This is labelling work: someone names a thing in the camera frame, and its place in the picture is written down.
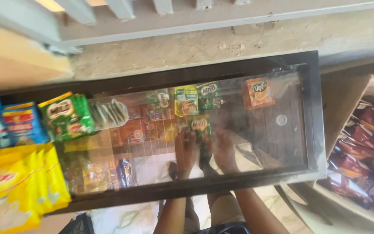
round hole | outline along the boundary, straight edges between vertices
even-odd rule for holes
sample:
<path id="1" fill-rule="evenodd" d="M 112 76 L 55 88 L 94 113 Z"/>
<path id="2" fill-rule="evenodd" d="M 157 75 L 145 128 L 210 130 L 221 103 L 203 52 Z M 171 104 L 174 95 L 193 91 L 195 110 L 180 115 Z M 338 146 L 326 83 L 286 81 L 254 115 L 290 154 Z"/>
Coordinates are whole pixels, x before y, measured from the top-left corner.
<path id="1" fill-rule="evenodd" d="M 287 124 L 287 117 L 283 114 L 280 114 L 276 117 L 276 124 L 279 125 L 279 126 L 284 126 Z"/>

tiled floor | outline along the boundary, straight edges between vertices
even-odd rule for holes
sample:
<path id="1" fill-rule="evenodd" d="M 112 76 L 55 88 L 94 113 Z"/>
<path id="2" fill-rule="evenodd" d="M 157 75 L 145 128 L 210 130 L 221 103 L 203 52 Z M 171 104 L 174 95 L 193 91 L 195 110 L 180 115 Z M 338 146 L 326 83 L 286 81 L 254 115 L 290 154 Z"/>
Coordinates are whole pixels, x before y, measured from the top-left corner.
<path id="1" fill-rule="evenodd" d="M 241 147 L 249 150 L 247 145 L 243 144 Z M 175 161 L 174 154 L 166 154 L 165 157 L 153 155 L 134 158 L 133 160 L 138 185 L 171 181 L 167 168 L 170 161 Z M 241 171 L 260 169 L 242 156 L 237 156 L 236 162 Z M 220 173 L 213 158 L 210 161 L 210 165 Z M 202 176 L 202 171 L 196 165 L 190 178 Z M 288 186 L 283 186 L 283 188 L 289 196 L 298 200 L 298 197 L 293 194 Z M 312 233 L 288 208 L 273 186 L 256 188 L 255 191 L 291 234 Z M 199 195 L 194 196 L 192 199 L 200 220 L 201 229 L 210 227 L 211 220 L 207 196 Z M 96 234 L 152 234 L 158 221 L 158 210 L 159 202 L 155 201 L 98 209 L 92 211 L 91 216 Z"/>

green packet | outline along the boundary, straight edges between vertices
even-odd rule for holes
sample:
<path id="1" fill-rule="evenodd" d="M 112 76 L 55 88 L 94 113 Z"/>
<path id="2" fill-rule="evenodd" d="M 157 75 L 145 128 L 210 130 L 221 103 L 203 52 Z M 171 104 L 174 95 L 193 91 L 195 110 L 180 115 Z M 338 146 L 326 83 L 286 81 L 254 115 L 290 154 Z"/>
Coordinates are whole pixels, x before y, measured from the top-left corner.
<path id="1" fill-rule="evenodd" d="M 146 100 L 149 113 L 161 112 L 164 109 L 169 109 L 169 95 L 168 89 L 157 89 L 148 91 Z"/>
<path id="2" fill-rule="evenodd" d="M 43 122 L 54 141 L 68 141 L 91 135 L 94 124 L 84 95 L 71 92 L 38 104 Z"/>
<path id="3" fill-rule="evenodd" d="M 198 114 L 197 90 L 195 85 L 184 85 L 174 88 L 175 115 L 183 117 Z"/>
<path id="4" fill-rule="evenodd" d="M 210 82 L 197 85 L 197 93 L 199 96 L 199 110 L 219 109 L 223 104 L 219 84 Z"/>
<path id="5" fill-rule="evenodd" d="M 191 131 L 196 132 L 197 143 L 200 143 L 203 137 L 210 137 L 211 127 L 209 115 L 192 115 L 189 117 L 188 125 Z"/>

